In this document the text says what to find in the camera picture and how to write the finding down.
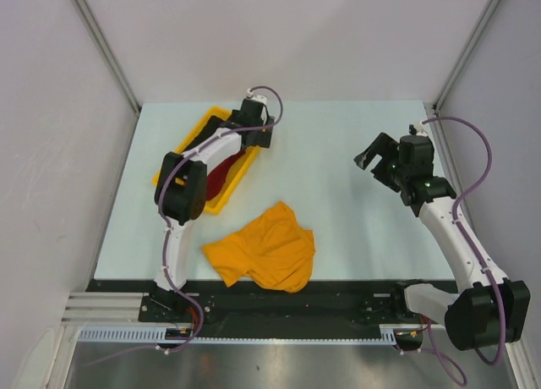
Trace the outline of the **orange t shirt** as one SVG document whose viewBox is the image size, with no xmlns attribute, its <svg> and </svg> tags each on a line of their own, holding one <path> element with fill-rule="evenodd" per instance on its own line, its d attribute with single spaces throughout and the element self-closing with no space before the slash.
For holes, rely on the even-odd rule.
<svg viewBox="0 0 541 389">
<path fill-rule="evenodd" d="M 267 290 L 297 293 L 312 276 L 314 234 L 279 201 L 242 229 L 201 247 L 227 287 L 244 277 Z"/>
</svg>

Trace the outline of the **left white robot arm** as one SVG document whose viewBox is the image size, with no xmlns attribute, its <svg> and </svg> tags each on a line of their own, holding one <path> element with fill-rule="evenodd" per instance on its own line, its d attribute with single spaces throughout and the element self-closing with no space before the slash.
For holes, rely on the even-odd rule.
<svg viewBox="0 0 541 389">
<path fill-rule="evenodd" d="M 241 152 L 268 148 L 273 124 L 267 98 L 246 96 L 239 109 L 209 109 L 179 149 L 164 156 L 155 176 L 154 200 L 166 223 L 157 287 L 172 291 L 187 281 L 191 234 L 207 202 L 209 174 Z"/>
</svg>

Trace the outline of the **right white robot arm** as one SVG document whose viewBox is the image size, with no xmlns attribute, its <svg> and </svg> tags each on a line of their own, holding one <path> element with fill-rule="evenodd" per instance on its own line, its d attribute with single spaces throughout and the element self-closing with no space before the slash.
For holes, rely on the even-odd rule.
<svg viewBox="0 0 541 389">
<path fill-rule="evenodd" d="M 522 337 L 531 294 L 523 281 L 512 281 L 490 258 L 456 205 L 446 178 L 434 175 L 434 145 L 428 135 L 399 140 L 381 133 L 357 155 L 361 169 L 378 157 L 374 178 L 399 193 L 402 203 L 429 230 L 455 278 L 456 293 L 430 282 L 397 284 L 391 315 L 409 322 L 423 315 L 445 327 L 459 350 L 479 349 Z"/>
</svg>

